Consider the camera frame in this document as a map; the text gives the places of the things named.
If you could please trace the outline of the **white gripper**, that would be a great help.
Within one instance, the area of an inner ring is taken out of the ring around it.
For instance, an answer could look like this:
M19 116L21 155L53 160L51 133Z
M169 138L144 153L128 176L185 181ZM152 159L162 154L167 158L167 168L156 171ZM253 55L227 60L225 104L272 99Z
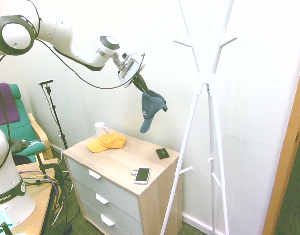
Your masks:
M148 91L145 81L139 74L145 66L143 60L144 55L130 55L128 59L121 64L118 79L124 88L129 87L133 82L140 91Z

